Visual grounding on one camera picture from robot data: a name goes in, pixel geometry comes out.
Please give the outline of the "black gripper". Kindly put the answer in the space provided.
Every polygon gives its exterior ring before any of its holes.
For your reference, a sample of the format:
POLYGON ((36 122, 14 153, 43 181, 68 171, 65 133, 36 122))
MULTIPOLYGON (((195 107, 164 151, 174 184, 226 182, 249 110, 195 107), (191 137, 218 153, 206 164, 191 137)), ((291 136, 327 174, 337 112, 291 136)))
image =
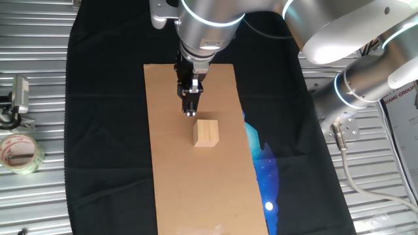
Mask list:
POLYGON ((207 61, 192 61, 181 51, 176 56, 174 70, 177 75, 177 95, 182 100, 182 112, 195 116, 200 95, 203 92, 202 82, 209 70, 207 61))

